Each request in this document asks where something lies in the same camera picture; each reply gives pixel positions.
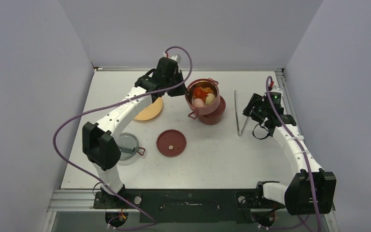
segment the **gray wall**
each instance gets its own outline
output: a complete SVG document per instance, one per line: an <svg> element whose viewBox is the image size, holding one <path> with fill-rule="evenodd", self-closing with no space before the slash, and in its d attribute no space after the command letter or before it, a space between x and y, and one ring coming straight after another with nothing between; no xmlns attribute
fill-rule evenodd
<svg viewBox="0 0 371 232"><path fill-rule="evenodd" d="M285 67L322 0L59 2L95 66L151 67L180 45L196 68L241 70Z"/></svg>
<svg viewBox="0 0 371 232"><path fill-rule="evenodd" d="M309 149L337 176L341 231L371 231L371 1L324 0L285 76Z"/></svg>
<svg viewBox="0 0 371 232"><path fill-rule="evenodd" d="M0 1L0 232L40 231L65 168L52 135L82 111L92 75L57 0ZM76 123L59 138L66 154Z"/></svg>

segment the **pot handle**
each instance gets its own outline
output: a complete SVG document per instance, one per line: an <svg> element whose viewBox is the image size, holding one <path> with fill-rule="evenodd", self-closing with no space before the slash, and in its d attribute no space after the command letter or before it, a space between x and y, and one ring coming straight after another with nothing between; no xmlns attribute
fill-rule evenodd
<svg viewBox="0 0 371 232"><path fill-rule="evenodd" d="M139 153L139 155L141 155L141 156L144 156L144 153L146 152L146 149L145 148L143 148L143 147L139 147L139 149L137 150L137 153Z"/></svg>
<svg viewBox="0 0 371 232"><path fill-rule="evenodd" d="M214 84L218 85L218 81L213 80L212 78L208 78L208 80L210 80L210 81L214 82Z"/></svg>
<svg viewBox="0 0 371 232"><path fill-rule="evenodd" d="M198 116L198 111L197 111L197 112L193 111L193 112L191 112L190 114L188 114L188 117L190 117L190 118L192 118L192 119L196 119L197 116Z"/></svg>

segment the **dark red lid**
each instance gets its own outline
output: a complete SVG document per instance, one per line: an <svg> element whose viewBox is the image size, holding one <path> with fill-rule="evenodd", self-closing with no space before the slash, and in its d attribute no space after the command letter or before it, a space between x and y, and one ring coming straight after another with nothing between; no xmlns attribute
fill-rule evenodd
<svg viewBox="0 0 371 232"><path fill-rule="evenodd" d="M158 151L168 157L180 155L186 145L186 137L178 130L166 130L157 138Z"/></svg>

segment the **white table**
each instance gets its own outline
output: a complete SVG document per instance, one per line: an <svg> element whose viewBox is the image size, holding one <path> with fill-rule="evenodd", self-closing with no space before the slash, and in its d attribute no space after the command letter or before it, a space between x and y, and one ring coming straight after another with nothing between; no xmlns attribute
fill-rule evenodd
<svg viewBox="0 0 371 232"><path fill-rule="evenodd" d="M87 96L85 111L121 101L134 82L145 72L95 72ZM249 189L257 181L275 180L289 184L293 175L282 149L273 138L255 139L251 131L256 122L249 120L244 134L237 136L233 92L237 90L240 126L245 117L242 110L254 92L265 92L265 80L274 72L193 72L187 84L199 78L212 78L219 82L221 96L227 107L222 121L207 126L187 117L191 112L183 96L164 96L163 112L147 123L132 121L125 132L132 133L146 148L139 155L119 161L120 177L131 189ZM82 153L82 126L96 122L108 111L95 112L82 117L70 155L77 165L96 173L92 163ZM187 139L185 151L173 158L159 153L158 135L168 129L181 131ZM258 135L265 132L258 129ZM92 189L97 180L68 165L61 188Z"/></svg>

